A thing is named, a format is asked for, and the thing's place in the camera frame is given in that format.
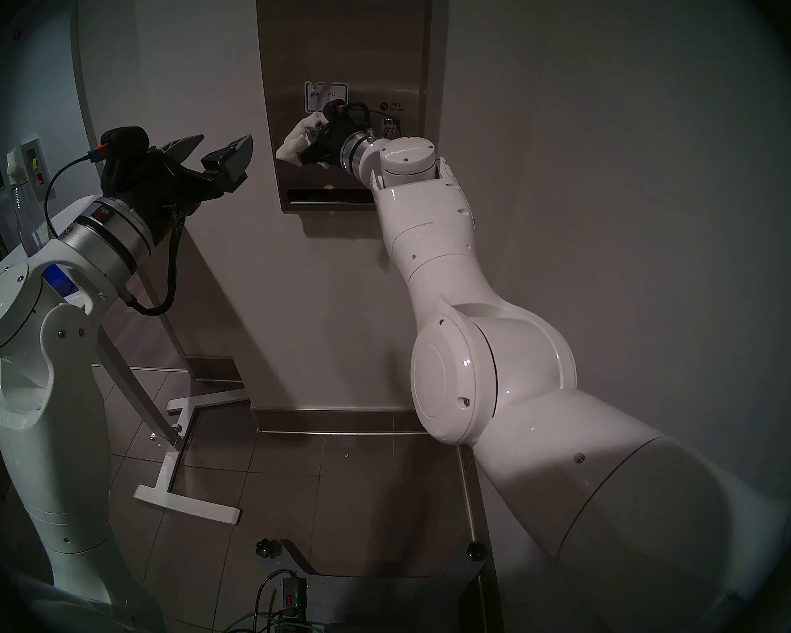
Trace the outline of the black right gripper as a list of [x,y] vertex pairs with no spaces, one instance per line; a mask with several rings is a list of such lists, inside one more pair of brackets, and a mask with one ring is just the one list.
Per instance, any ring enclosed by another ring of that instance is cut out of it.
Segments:
[[307,127],[310,145],[301,152],[302,166],[325,164],[339,166],[344,143],[353,135],[353,116],[338,114],[331,121]]

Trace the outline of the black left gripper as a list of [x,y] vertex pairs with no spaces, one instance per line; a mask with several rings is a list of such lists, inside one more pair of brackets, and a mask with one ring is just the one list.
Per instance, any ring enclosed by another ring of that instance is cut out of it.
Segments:
[[140,217],[152,236],[161,242],[173,225],[174,212],[184,217],[202,202],[234,193],[247,179],[253,139],[250,134],[233,140],[201,158],[202,172],[183,165],[204,140],[204,134],[182,137],[161,146],[150,146],[149,155],[115,160],[115,198]]

